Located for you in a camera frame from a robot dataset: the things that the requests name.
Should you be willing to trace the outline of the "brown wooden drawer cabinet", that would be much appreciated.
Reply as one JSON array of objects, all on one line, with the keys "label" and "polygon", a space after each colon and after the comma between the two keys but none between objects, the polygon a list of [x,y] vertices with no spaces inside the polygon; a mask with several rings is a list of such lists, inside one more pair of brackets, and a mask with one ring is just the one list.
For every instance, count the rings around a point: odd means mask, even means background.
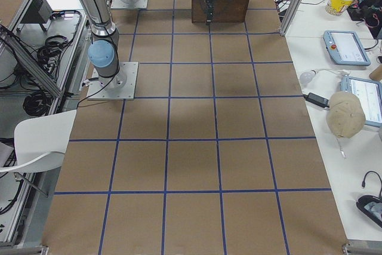
[{"label": "brown wooden drawer cabinet", "polygon": [[[242,23],[248,4],[249,0],[216,0],[212,23]],[[202,11],[201,0],[192,0],[192,23],[205,23],[205,21],[206,15]]]}]

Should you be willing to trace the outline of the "black open case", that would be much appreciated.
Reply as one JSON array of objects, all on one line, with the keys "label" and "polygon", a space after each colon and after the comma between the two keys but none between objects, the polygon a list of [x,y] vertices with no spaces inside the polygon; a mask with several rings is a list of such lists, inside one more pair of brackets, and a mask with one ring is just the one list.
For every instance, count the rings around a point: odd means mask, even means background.
[{"label": "black open case", "polygon": [[376,225],[381,227],[381,199],[364,195],[356,201],[357,208],[370,218]]}]

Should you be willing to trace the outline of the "white light bulb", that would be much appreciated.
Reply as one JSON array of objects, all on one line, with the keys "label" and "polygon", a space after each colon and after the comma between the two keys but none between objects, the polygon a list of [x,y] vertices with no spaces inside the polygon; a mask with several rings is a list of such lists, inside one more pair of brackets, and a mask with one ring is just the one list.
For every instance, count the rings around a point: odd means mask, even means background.
[{"label": "white light bulb", "polygon": [[310,82],[313,81],[314,77],[316,76],[317,72],[315,70],[309,70],[309,71],[306,71],[306,72],[303,72],[300,76],[299,76],[299,82],[301,85],[307,85],[309,84]]}]

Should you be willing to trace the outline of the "black power adapter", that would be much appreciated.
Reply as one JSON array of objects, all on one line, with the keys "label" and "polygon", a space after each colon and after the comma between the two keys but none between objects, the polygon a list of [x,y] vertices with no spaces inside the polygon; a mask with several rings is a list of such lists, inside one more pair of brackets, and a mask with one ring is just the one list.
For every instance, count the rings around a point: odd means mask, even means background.
[{"label": "black power adapter", "polygon": [[308,93],[303,95],[305,101],[312,103],[321,108],[329,108],[329,100],[314,93]]}]

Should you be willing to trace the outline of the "blue teach pendant far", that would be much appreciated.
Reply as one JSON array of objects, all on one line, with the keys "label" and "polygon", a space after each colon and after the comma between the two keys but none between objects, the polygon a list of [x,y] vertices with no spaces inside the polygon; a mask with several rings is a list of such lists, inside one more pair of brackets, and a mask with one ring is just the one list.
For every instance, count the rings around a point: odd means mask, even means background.
[{"label": "blue teach pendant far", "polygon": [[351,66],[369,66],[371,64],[356,32],[326,30],[323,40],[326,50],[335,64]]}]

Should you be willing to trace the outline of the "blue teach pendant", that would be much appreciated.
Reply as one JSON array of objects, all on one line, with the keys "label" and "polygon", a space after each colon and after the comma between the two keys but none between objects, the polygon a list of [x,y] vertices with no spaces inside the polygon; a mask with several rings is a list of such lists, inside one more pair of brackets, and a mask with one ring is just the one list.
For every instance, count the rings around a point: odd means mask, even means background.
[{"label": "blue teach pendant", "polygon": [[356,95],[366,118],[366,125],[381,127],[381,82],[344,76],[340,90]]},{"label": "blue teach pendant", "polygon": [[356,32],[326,30],[323,40],[326,50],[335,64],[351,66],[369,66],[371,64]]}]

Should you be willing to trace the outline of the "beige baseball cap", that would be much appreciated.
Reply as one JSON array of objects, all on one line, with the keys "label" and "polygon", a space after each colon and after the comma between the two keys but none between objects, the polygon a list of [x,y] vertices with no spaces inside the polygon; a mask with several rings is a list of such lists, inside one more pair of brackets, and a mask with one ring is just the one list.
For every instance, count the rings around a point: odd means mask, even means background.
[{"label": "beige baseball cap", "polygon": [[350,92],[334,93],[329,99],[326,122],[336,137],[351,138],[360,132],[366,118],[359,98]]}]

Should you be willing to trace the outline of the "blue teach pendant near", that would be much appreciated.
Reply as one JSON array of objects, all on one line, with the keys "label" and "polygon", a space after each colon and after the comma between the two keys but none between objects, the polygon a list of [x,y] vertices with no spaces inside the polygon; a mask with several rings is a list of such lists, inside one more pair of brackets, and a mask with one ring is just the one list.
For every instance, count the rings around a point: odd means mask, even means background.
[{"label": "blue teach pendant near", "polygon": [[381,127],[381,82],[344,76],[340,90],[356,95],[366,118],[366,125]]}]

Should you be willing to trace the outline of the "cardboard tube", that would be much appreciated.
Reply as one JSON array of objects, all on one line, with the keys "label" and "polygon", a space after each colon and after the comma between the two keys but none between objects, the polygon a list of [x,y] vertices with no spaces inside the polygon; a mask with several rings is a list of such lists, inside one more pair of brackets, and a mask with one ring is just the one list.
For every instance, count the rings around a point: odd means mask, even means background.
[{"label": "cardboard tube", "polygon": [[370,74],[369,78],[373,81],[381,81],[382,80],[382,66],[374,69]]}]

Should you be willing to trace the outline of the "white plastic chair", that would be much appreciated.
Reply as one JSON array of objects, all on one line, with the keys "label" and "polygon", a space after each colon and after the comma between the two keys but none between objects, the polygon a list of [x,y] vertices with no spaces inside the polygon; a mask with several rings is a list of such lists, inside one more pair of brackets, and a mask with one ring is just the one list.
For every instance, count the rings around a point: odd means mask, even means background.
[{"label": "white plastic chair", "polygon": [[61,167],[76,110],[31,118],[14,130],[16,164],[1,172],[39,173]]}]

